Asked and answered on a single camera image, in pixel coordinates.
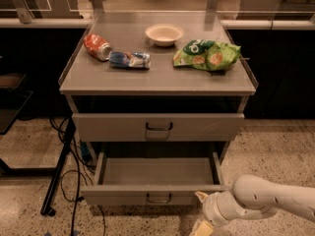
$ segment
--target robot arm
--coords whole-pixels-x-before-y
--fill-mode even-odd
[[[314,188],[280,185],[260,177],[242,175],[228,191],[211,195],[196,192],[196,196],[203,204],[206,221],[214,226],[228,224],[236,218],[267,218],[276,214],[279,209],[315,222]],[[210,235],[196,234],[197,227],[195,225],[191,235]]]

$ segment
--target green chip bag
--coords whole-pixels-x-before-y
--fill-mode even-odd
[[[225,70],[240,56],[240,46],[218,41],[192,40],[173,57],[175,67],[192,67],[205,71]]]

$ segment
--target black stand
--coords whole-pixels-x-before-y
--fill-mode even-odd
[[[76,132],[76,127],[75,124],[73,123],[73,120],[69,118],[69,122],[66,128],[66,133],[64,136],[64,146],[62,148],[61,154],[59,156],[59,160],[57,163],[57,166],[55,168],[54,174],[52,176],[45,200],[43,202],[40,214],[41,215],[49,215],[49,216],[54,216],[56,213],[56,210],[50,206],[51,201],[53,199],[53,196],[55,194],[60,174],[63,168],[63,165],[65,163],[66,157],[68,152],[70,152],[70,144],[71,141],[74,137],[74,134]]]

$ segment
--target crushed can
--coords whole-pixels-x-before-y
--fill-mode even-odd
[[[90,54],[98,60],[106,61],[112,50],[111,44],[104,38],[96,34],[88,34],[84,38],[84,45]]]

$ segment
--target drawer handle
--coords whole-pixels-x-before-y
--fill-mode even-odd
[[[147,202],[148,203],[152,203],[152,204],[168,204],[171,201],[171,194],[168,195],[168,199],[167,200],[158,200],[158,201],[154,201],[150,199],[150,194],[147,193]]]
[[[146,123],[146,128],[147,128],[147,130],[152,130],[152,131],[170,131],[173,128],[173,123],[172,122],[169,123],[169,126],[166,127],[166,128],[151,128],[149,126],[149,123],[147,122]]]

